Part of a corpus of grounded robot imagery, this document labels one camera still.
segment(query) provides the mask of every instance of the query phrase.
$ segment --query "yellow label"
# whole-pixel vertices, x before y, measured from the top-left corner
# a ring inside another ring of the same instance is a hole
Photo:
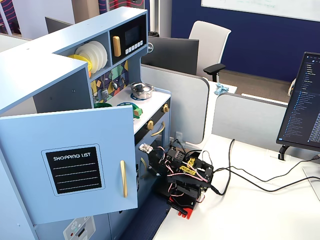
[[[196,175],[196,172],[191,170],[190,168],[187,168],[186,166],[181,166],[180,169],[184,171],[185,173],[191,174],[191,175]]]
[[[188,164],[191,166],[191,167],[193,167],[194,166],[194,163],[195,163],[195,158],[194,157],[191,157],[190,159],[189,159],[189,161],[188,161]]]

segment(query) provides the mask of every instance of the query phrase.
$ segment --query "toy kitchen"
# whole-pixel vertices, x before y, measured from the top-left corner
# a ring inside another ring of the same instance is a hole
[[[141,81],[147,26],[120,7],[0,53],[1,239],[115,240],[137,213],[139,147],[171,127],[171,93]]]

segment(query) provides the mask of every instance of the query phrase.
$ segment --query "yellow plate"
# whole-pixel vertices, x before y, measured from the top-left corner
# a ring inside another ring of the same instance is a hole
[[[88,59],[86,59],[84,56],[80,56],[80,55],[77,55],[77,54],[73,54],[73,55],[70,55],[70,56],[68,56],[68,57],[69,57],[69,58],[72,58],[72,59],[78,59],[78,60],[87,62],[87,63],[88,63],[88,71],[89,71],[89,72],[91,71],[91,69],[92,69],[92,64],[91,64],[91,62],[90,62]]]

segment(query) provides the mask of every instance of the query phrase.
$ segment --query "dial knob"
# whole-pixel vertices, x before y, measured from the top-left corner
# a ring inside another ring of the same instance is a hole
[[[169,112],[169,106],[168,106],[168,104],[163,105],[163,107],[162,107],[162,112],[164,112],[164,113]]]
[[[149,120],[148,123],[146,124],[146,129],[153,130],[154,129],[154,121]]]

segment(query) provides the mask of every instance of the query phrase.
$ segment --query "black chalkboard label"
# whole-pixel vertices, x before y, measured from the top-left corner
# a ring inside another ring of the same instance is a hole
[[[102,187],[95,146],[51,151],[45,155],[58,194]]]

